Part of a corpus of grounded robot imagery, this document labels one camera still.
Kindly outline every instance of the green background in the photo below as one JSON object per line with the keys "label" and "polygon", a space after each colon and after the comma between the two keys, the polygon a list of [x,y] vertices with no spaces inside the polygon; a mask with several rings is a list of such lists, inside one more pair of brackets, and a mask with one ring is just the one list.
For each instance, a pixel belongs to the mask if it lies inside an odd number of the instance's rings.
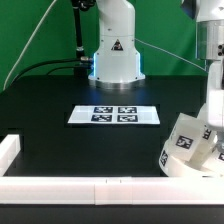
{"label": "green background", "polygon": [[[36,25],[52,0],[0,0],[0,91]],[[180,0],[130,0],[136,9],[136,38],[163,48],[201,67],[195,59],[195,21],[180,9]],[[99,46],[97,7],[81,13],[84,47],[92,56]],[[136,43],[146,75],[206,75],[184,61]],[[13,77],[27,66],[44,60],[75,57],[75,30],[70,0],[58,0]],[[44,75],[52,66],[35,69],[28,75]],[[72,74],[71,70],[55,74]]]}

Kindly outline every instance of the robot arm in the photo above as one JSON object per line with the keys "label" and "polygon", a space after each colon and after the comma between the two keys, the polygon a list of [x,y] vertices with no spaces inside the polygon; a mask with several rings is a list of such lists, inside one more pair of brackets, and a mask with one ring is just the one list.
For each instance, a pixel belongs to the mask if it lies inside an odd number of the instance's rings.
{"label": "robot arm", "polygon": [[140,54],[135,49],[135,9],[127,0],[72,0],[73,7],[99,9],[100,46],[94,55],[90,85],[126,89],[141,85]]}
{"label": "robot arm", "polygon": [[184,0],[181,8],[197,22],[197,58],[210,64],[207,99],[198,118],[179,116],[160,167],[168,176],[224,177],[224,0]]}

